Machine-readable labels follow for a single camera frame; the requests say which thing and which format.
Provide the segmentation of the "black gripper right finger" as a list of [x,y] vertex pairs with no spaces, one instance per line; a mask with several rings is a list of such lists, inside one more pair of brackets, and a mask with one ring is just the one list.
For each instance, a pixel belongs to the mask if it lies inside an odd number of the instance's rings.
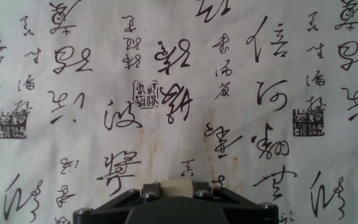
[[230,224],[278,224],[278,206],[272,202],[255,203],[222,186],[193,182],[193,198],[216,205]]

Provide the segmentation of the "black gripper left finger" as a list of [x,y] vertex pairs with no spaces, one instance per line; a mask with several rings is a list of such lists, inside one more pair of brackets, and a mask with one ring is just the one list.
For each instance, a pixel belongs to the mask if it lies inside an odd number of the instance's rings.
[[144,184],[129,189],[98,208],[83,207],[73,212],[73,224],[124,224],[130,211],[138,205],[160,198],[160,184]]

